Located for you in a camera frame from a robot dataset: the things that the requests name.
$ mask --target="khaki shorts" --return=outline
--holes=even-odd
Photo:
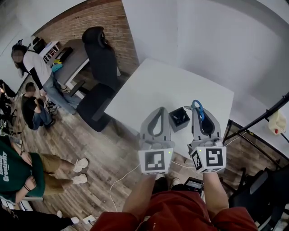
[[[45,191],[44,195],[55,195],[64,192],[62,185],[68,181],[67,179],[57,179],[50,174],[54,174],[59,169],[61,159],[56,155],[39,154],[44,169]]]

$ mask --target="person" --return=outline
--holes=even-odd
[[[61,211],[57,215],[35,211],[11,210],[4,205],[0,207],[1,226],[3,230],[60,231],[79,223],[77,217],[63,218]]]
[[[88,166],[86,158],[76,164],[60,159],[56,155],[26,152],[9,136],[0,136],[0,198],[16,204],[26,195],[42,197],[63,193],[72,184],[87,182],[85,174],[69,179],[57,179],[57,169],[81,172]]]
[[[46,128],[55,124],[50,114],[44,108],[45,96],[36,98],[34,83],[29,82],[25,86],[25,94],[21,100],[21,111],[28,128],[37,130],[43,124]]]
[[[257,231],[245,208],[229,208],[217,173],[206,173],[205,202],[179,179],[172,188],[164,177],[142,176],[126,199],[121,213],[103,212],[91,231]]]
[[[10,98],[14,98],[16,96],[16,93],[11,90],[11,88],[2,79],[0,79],[0,91]]]
[[[43,58],[34,51],[30,51],[22,45],[14,45],[11,53],[16,68],[31,74],[38,86],[41,95],[48,95],[52,102],[63,107],[71,114],[76,113],[76,107],[81,99],[76,95],[70,97],[63,93],[57,80],[54,78],[51,68]]]

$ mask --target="white sneaker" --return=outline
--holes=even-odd
[[[86,168],[89,164],[89,161],[86,158],[82,158],[80,161],[77,161],[76,164],[74,164],[73,171],[75,172],[81,172],[83,168]]]
[[[63,218],[62,211],[58,210],[56,214],[59,218]]]
[[[87,177],[85,174],[81,174],[79,176],[75,176],[72,178],[74,185],[84,184],[87,182]]]
[[[179,185],[179,184],[181,184],[180,179],[179,179],[179,178],[174,178],[174,179],[172,180],[172,183],[171,183],[171,188],[172,188],[173,186]]]
[[[155,178],[155,180],[158,180],[159,178],[165,177],[164,174],[157,174],[157,177]]]
[[[78,219],[78,217],[72,217],[71,221],[73,222],[73,224],[77,224],[80,220]]]

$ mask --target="brick wall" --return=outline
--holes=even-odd
[[[70,39],[81,39],[84,31],[94,26],[104,27],[120,71],[132,74],[139,62],[121,0],[87,0],[61,13],[34,35],[63,45]]]

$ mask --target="long hair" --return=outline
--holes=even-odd
[[[15,64],[15,67],[16,67],[17,69],[20,68],[23,72],[29,73],[29,72],[27,71],[26,67],[24,66],[23,61],[22,61],[22,62],[15,62],[15,61],[14,61],[13,56],[14,56],[15,53],[18,52],[18,51],[21,51],[21,52],[23,53],[23,57],[24,57],[24,55],[26,54],[27,51],[31,51],[31,52],[35,52],[35,51],[28,50],[27,47],[26,47],[26,46],[23,46],[23,45],[14,45],[14,46],[12,47],[11,58],[12,58],[12,61],[14,62],[14,64]]]

